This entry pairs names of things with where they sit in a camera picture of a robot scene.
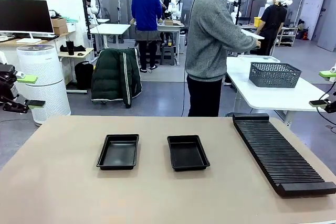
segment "gray plastic basket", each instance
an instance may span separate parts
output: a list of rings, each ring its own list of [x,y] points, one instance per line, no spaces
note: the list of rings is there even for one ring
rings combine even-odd
[[[295,88],[300,75],[290,64],[251,62],[249,79],[262,88]]]

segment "blue hoodie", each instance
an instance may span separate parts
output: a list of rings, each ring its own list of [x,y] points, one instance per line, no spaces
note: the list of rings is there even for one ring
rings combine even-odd
[[[160,0],[132,0],[132,16],[139,31],[156,31],[156,18],[161,18],[162,7]]]

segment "green puffer jacket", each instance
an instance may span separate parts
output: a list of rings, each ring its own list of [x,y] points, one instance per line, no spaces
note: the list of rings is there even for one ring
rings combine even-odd
[[[103,50],[97,60],[92,75],[92,101],[123,100],[130,108],[132,98],[142,92],[138,50],[114,49]]]

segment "slotted rack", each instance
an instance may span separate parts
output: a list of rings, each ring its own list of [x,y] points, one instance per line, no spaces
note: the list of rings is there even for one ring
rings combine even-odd
[[[233,116],[233,124],[277,194],[310,196],[335,194],[296,149],[269,122],[269,115]]]

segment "black backpack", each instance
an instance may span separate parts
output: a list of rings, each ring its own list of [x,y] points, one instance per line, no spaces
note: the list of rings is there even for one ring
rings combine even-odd
[[[78,89],[90,89],[93,74],[93,65],[88,61],[83,61],[75,66],[75,74]]]

